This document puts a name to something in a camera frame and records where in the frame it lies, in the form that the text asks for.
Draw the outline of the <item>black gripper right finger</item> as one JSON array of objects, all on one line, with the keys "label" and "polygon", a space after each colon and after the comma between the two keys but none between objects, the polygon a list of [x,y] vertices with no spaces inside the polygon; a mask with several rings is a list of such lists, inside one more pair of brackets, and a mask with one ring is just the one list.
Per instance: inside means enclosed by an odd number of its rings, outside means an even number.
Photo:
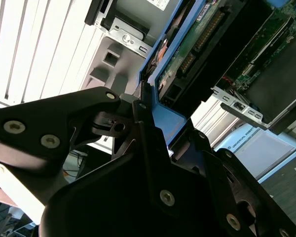
[{"label": "black gripper right finger", "polygon": [[205,176],[225,225],[240,237],[296,237],[296,225],[230,150],[214,151],[208,137],[184,128],[171,143],[177,164]]}]

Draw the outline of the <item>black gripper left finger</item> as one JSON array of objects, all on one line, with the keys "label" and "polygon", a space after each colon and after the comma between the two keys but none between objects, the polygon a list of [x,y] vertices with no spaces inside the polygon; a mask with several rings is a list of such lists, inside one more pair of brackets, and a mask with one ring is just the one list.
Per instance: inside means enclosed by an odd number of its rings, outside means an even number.
[{"label": "black gripper left finger", "polygon": [[125,155],[144,159],[151,191],[160,180],[157,168],[172,164],[150,103],[95,87],[0,109],[0,188],[16,195],[25,211],[41,204],[43,216],[49,201],[75,182],[60,184],[69,152],[102,135],[113,138],[109,162]]}]

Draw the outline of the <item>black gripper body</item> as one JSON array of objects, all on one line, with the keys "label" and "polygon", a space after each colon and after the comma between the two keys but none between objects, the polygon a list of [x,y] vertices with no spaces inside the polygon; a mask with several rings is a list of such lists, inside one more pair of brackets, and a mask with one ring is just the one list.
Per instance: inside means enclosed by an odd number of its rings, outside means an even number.
[{"label": "black gripper body", "polygon": [[215,207],[203,153],[187,151],[148,188],[144,159],[125,155],[62,188],[48,203],[41,237],[234,237]]}]

